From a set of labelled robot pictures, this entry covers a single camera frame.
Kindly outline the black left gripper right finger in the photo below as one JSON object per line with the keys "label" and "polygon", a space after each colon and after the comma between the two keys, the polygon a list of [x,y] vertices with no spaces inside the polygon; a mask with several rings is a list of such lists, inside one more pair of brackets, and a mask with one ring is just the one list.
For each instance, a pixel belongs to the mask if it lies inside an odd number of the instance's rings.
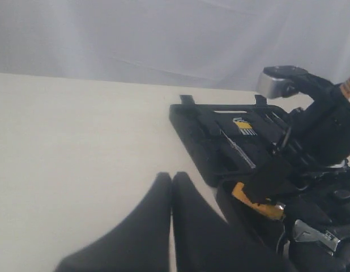
{"label": "black left gripper right finger", "polygon": [[172,213],[178,271],[296,271],[290,261],[226,223],[186,172],[173,178]]}

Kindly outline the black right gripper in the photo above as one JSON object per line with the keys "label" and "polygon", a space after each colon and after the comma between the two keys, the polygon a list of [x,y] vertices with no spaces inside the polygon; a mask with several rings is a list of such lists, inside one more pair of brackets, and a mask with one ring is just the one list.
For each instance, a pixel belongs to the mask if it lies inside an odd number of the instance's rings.
{"label": "black right gripper", "polygon": [[305,110],[289,113],[285,134],[270,159],[251,175],[247,196],[261,201],[278,194],[292,170],[321,170],[350,156],[350,87],[330,86],[312,95]]}

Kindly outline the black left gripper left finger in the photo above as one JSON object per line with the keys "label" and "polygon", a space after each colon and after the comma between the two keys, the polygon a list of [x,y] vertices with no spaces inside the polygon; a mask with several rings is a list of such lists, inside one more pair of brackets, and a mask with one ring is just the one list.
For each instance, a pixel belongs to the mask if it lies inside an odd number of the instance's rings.
{"label": "black left gripper left finger", "polygon": [[169,271],[171,209],[172,179],[160,172],[120,224],[63,258],[56,271]]}

